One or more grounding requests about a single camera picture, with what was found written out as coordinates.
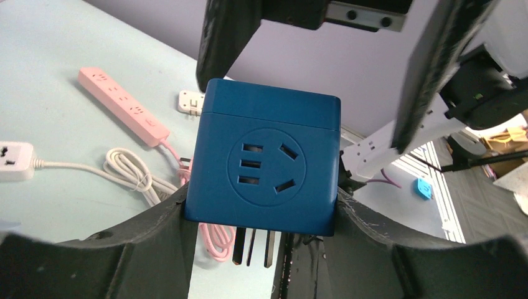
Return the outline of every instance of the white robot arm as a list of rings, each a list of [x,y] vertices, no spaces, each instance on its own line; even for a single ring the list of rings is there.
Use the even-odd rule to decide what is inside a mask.
[[[475,62],[472,62],[472,64],[460,63],[461,68],[459,69],[457,66],[454,69],[456,72],[452,72],[454,76],[451,80],[456,82],[450,85],[450,78],[446,78],[447,89],[450,90],[446,92],[442,90],[435,95],[419,131],[407,148],[407,152],[418,148],[428,141],[461,131],[467,126],[475,126],[477,129],[493,126],[497,121],[508,117],[512,112],[511,109],[502,109],[502,105],[516,107],[516,113],[512,116],[528,108],[526,101],[521,102],[523,105],[519,104],[519,97],[526,96],[523,95],[523,92],[526,92],[526,87],[522,83],[526,83],[524,79],[528,77],[528,54],[526,54],[528,49],[528,30],[525,30],[524,26],[528,26],[527,1],[505,0],[498,4],[479,34],[475,37],[475,40],[479,42],[472,43],[483,45],[484,47],[475,49],[475,51],[479,52],[479,55],[484,52],[491,59],[486,62],[486,65],[478,62],[478,69],[474,67]],[[473,82],[460,82],[461,78],[464,80],[465,77],[468,77],[468,74],[474,75],[475,73],[475,76],[469,77],[482,76],[482,78],[478,78],[478,80]],[[511,79],[516,80],[519,86],[512,87],[509,83],[506,83],[506,78],[503,77],[504,73]],[[460,86],[464,86],[464,83],[468,84],[467,90],[456,90]],[[482,86],[483,90],[487,92],[480,92],[479,88],[481,87],[478,86],[479,84],[491,84],[496,88],[486,89],[485,86]],[[448,98],[452,97],[454,93],[458,100],[456,105],[453,104],[456,101]],[[464,97],[467,94],[473,96],[471,98]],[[502,100],[501,106],[497,106],[499,99]],[[486,108],[486,106],[482,105],[483,103],[486,103],[489,109],[494,108],[497,110],[497,113],[490,111],[486,116],[483,116],[483,108]],[[463,113],[460,111],[456,112],[456,109],[460,110],[463,108],[465,108]],[[456,117],[456,115],[462,114],[465,116]],[[483,123],[481,118],[488,118],[489,121],[484,121]],[[407,153],[399,154],[395,148],[391,148],[394,124],[395,121],[391,121],[360,143],[344,149],[342,160],[345,168],[352,174],[352,180],[364,183],[371,179],[380,169]]]

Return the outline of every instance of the blue object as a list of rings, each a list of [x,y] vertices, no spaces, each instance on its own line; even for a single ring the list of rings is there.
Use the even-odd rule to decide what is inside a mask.
[[[186,219],[333,235],[340,114],[337,97],[211,80]]]
[[[433,196],[433,188],[431,184],[424,179],[416,179],[416,181],[414,181],[414,191],[426,201]]]

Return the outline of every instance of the power outlet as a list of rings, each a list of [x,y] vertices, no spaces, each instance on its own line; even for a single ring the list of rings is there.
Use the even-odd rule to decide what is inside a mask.
[[[288,134],[271,128],[250,132],[229,155],[231,186],[252,204],[272,207],[292,199],[306,176],[300,145]]]
[[[0,182],[24,181],[33,177],[33,146],[24,142],[0,141]]]
[[[339,99],[219,79],[205,98],[186,219],[333,235]]]
[[[84,67],[78,81],[147,145],[157,146],[169,136],[170,131],[102,69]]]
[[[194,116],[202,114],[205,96],[199,92],[182,90],[178,96],[178,111]]]

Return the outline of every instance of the socket hole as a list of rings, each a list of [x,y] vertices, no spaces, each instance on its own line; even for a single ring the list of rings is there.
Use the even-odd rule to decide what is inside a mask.
[[[260,168],[260,162],[250,160],[240,160],[240,165],[243,167]]]
[[[295,160],[297,158],[298,154],[295,153],[293,150],[289,149],[289,147],[285,146],[284,143],[279,148],[284,154],[287,154],[291,159]]]
[[[284,190],[286,190],[288,188],[291,188],[293,186],[295,186],[295,182],[292,179],[290,179],[289,181],[285,182],[284,184],[280,184],[279,186],[275,187],[275,191],[277,193],[280,193],[280,192],[282,192],[282,191],[284,191]]]
[[[262,153],[262,145],[248,145],[244,143],[242,149],[244,151],[254,151],[256,153]]]
[[[258,185],[258,179],[249,176],[238,176],[238,182],[242,184]]]

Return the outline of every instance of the table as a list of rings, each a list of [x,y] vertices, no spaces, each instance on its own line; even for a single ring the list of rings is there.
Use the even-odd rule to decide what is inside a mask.
[[[198,91],[195,60],[78,0],[2,2],[0,20],[0,140],[30,142],[47,161],[95,167],[110,148],[123,147],[177,184],[172,158],[146,147],[84,91],[77,73],[102,68],[171,130],[176,151],[191,157],[199,119],[179,113],[176,103],[180,90]],[[31,180],[1,183],[0,207],[0,220],[20,223],[22,234],[61,242],[148,206],[140,193],[94,174],[42,169]],[[252,267],[205,259],[199,239],[189,298],[269,298],[274,267],[262,267],[264,238],[257,234]]]

